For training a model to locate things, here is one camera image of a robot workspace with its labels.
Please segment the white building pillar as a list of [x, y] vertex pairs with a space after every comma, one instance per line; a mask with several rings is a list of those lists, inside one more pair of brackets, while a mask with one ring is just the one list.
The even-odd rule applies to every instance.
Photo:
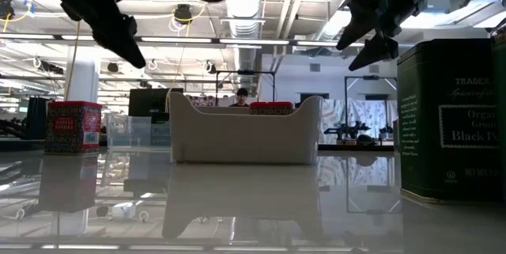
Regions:
[[100, 63], [97, 48], [68, 47], [64, 101], [98, 101]]

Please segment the black computer monitor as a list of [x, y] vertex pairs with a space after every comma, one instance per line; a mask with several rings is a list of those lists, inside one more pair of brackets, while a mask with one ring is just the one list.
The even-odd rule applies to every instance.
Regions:
[[151, 123], [167, 123], [169, 109], [166, 104], [169, 93], [183, 93], [183, 89], [131, 89], [128, 115], [150, 117]]

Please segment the white patterned cloth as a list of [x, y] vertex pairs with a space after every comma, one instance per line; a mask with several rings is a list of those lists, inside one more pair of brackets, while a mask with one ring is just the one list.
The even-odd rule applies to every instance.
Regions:
[[365, 125], [367, 131], [358, 131], [374, 139], [380, 138], [380, 129], [387, 125], [392, 126], [398, 118], [398, 107], [395, 100], [357, 100], [349, 98], [347, 104], [344, 100], [324, 100], [320, 120], [319, 144], [335, 145], [338, 136], [325, 135], [328, 128], [338, 128], [343, 124], [348, 127]]

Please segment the clear plastic bin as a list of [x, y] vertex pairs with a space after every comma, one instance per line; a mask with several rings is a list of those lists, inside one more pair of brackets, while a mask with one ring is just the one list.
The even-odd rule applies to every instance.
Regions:
[[151, 118], [107, 114], [104, 117], [110, 148], [170, 148], [151, 145]]

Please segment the black background robot arms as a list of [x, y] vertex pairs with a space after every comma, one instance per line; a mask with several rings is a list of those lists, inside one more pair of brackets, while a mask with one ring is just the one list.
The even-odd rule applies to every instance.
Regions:
[[391, 125], [387, 124], [385, 127], [379, 129], [377, 138], [365, 134], [371, 128], [361, 121], [356, 121], [354, 126], [347, 124], [340, 124], [338, 127], [329, 127], [323, 133], [325, 135], [336, 135], [337, 145], [347, 146], [382, 146], [383, 141], [388, 139], [389, 135], [394, 134], [394, 129]]

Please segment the long ceiling light strip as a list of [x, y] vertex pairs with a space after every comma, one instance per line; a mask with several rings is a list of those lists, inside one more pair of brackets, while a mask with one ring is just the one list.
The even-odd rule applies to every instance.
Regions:
[[[92, 36], [23, 34], [0, 32], [0, 39], [4, 40], [55, 40], [55, 41], [94, 41]], [[219, 45], [250, 45], [250, 46], [301, 46], [301, 47], [337, 47], [337, 41], [321, 40], [269, 40], [269, 39], [239, 39], [239, 38], [204, 38], [182, 36], [135, 36], [138, 43], [159, 44], [219, 44]]]

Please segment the black box-shaped object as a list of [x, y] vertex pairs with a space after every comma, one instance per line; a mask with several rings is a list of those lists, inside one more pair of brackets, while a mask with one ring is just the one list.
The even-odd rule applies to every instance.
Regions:
[[48, 103], [49, 100], [42, 97], [29, 99], [25, 131], [25, 137], [28, 140], [45, 139]]

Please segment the person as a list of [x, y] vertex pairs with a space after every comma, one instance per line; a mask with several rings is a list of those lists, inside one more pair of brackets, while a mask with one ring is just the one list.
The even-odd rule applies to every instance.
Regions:
[[231, 107], [234, 108], [248, 107], [247, 97], [248, 91], [245, 88], [239, 88], [236, 92], [236, 102], [234, 104], [231, 104]]

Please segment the white plastic bin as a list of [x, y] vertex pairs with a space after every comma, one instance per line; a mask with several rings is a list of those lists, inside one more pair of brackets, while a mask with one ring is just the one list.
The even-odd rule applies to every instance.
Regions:
[[314, 163], [322, 97], [309, 97], [288, 115], [253, 115], [248, 108], [195, 107], [169, 96], [172, 159], [178, 163]]

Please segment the black metal station frame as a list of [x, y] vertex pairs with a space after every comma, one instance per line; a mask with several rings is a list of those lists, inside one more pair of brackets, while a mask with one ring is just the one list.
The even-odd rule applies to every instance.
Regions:
[[[345, 104], [349, 98], [357, 100], [395, 100], [397, 78], [379, 75], [345, 76]], [[383, 141], [390, 145], [392, 135]]]

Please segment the round silver ceiling duct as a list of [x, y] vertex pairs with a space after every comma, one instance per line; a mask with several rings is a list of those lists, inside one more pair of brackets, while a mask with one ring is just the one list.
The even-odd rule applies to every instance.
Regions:
[[[229, 18], [238, 21], [228, 23], [232, 38], [258, 39], [261, 24], [256, 19], [261, 16], [262, 0], [226, 0], [227, 14]], [[257, 48], [233, 48], [234, 70], [256, 70]], [[257, 76], [243, 76], [235, 74], [238, 88], [250, 88], [256, 86]]]

